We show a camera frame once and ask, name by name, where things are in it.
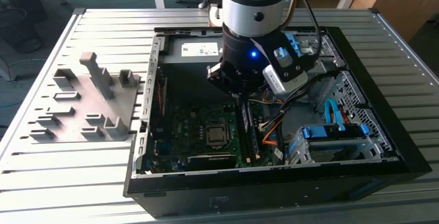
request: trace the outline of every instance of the slotted aluminum surface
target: slotted aluminum surface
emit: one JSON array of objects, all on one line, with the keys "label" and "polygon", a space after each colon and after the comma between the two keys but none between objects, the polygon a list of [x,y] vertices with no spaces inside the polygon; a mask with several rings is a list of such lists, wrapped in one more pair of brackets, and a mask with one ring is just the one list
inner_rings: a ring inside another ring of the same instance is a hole
[{"label": "slotted aluminum surface", "polygon": [[[401,223],[439,219],[439,96],[438,81],[422,68],[417,55],[378,15],[367,10],[316,10],[322,26],[339,26],[398,117],[430,162],[434,172],[394,185],[351,203],[227,213],[158,221],[218,221],[258,217],[282,221]],[[292,26],[311,26],[298,10]],[[54,84],[58,65],[86,73],[78,58],[98,54],[100,67],[111,73],[131,69],[146,75],[154,27],[208,26],[207,12],[196,9],[88,9],[74,15],[63,32],[10,130],[0,143],[2,223],[134,223],[154,221],[123,197],[131,139],[115,142],[39,144],[30,139],[28,122],[44,107],[42,96]],[[132,117],[139,117],[140,107]],[[131,130],[139,129],[132,120]]]}]

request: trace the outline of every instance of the sticker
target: sticker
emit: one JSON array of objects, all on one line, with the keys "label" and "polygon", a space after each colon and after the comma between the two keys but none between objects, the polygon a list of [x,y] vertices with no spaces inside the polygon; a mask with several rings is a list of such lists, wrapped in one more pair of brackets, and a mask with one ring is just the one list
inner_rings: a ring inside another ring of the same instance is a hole
[{"label": "sticker", "polygon": [[283,153],[280,152],[280,150],[278,148],[275,149],[275,155],[278,156],[279,160],[282,160]]},{"label": "sticker", "polygon": [[219,55],[218,43],[184,43],[182,45],[182,57],[214,55]]}]

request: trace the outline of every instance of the black cable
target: black cable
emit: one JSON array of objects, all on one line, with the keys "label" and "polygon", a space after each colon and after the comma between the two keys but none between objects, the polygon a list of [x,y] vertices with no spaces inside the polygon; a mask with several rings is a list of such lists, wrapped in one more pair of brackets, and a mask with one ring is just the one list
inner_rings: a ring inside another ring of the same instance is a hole
[{"label": "black cable", "polygon": [[284,142],[283,142],[283,134],[282,134],[282,122],[280,122],[280,124],[278,125],[278,127],[276,127],[276,135],[278,135],[278,149],[280,150],[280,152],[282,152],[282,159],[280,159],[280,164],[283,165],[284,163],[286,163],[286,157],[284,157],[284,147],[286,147],[286,145],[284,145]]},{"label": "black cable", "polygon": [[319,24],[316,22],[315,16],[314,16],[314,12],[308,3],[308,0],[303,0],[304,2],[304,6],[307,7],[308,13],[310,13],[310,17],[311,17],[311,21],[315,27],[315,33],[316,33],[316,51],[314,56],[319,57],[320,56],[320,52],[322,52],[322,32],[320,32],[320,28],[319,28]]},{"label": "black cable", "polygon": [[339,71],[330,71],[327,73],[314,76],[314,78],[304,85],[302,85],[300,88],[298,88],[294,92],[291,92],[290,96],[283,101],[283,104],[280,105],[279,110],[282,110],[291,103],[291,99],[294,98],[294,96],[296,95],[298,92],[307,90],[310,88],[310,86],[320,79],[327,78],[327,77],[334,77],[338,74],[339,74]]},{"label": "black cable", "polygon": [[300,88],[298,88],[294,92],[291,92],[290,96],[286,98],[283,104],[279,107],[279,112],[276,116],[270,121],[267,121],[267,123],[262,126],[262,128],[268,127],[271,124],[276,123],[279,119],[283,118],[284,114],[288,112],[291,108],[291,104],[307,95],[308,89],[316,81],[319,81],[323,78],[334,77],[338,74],[339,71],[330,71],[327,73],[316,75],[304,85],[302,85]]}]

